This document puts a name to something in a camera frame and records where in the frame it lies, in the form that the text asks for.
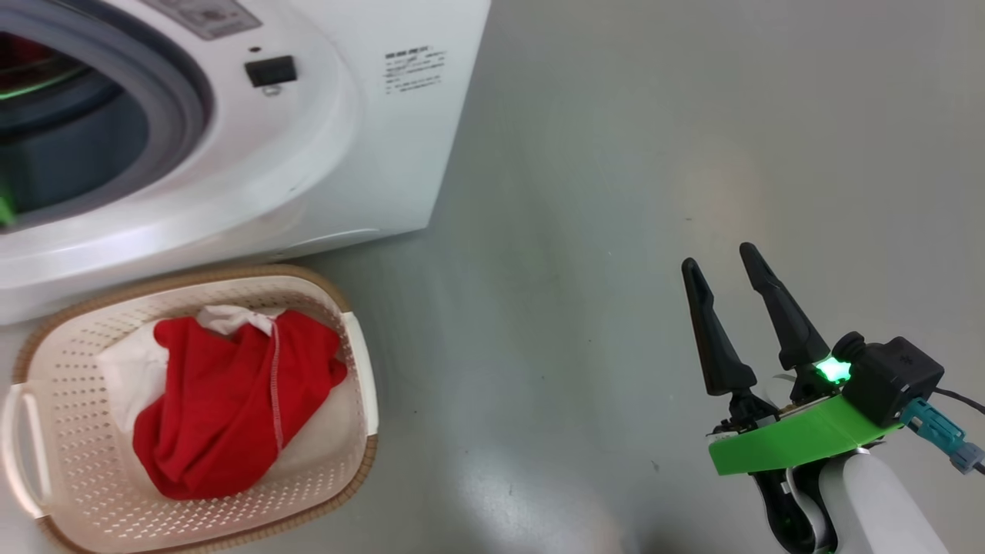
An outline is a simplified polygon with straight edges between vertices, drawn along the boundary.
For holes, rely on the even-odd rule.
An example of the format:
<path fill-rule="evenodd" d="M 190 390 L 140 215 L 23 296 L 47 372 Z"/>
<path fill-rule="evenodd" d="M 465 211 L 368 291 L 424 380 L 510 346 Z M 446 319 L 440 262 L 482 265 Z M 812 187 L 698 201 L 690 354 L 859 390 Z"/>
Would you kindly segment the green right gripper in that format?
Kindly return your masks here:
<path fill-rule="evenodd" d="M 740 245 L 746 274 L 761 295 L 779 343 L 784 369 L 826 360 L 830 347 L 820 336 L 788 288 L 752 242 Z M 683 260 L 680 272 L 692 319 L 705 392 L 711 396 L 752 392 L 754 371 L 742 362 L 715 312 L 715 297 L 699 263 Z M 768 421 L 756 430 L 714 432 L 708 441 L 719 476 L 792 469 L 808 462 L 842 455 L 900 430 L 900 424 L 880 428 L 836 394 Z"/>

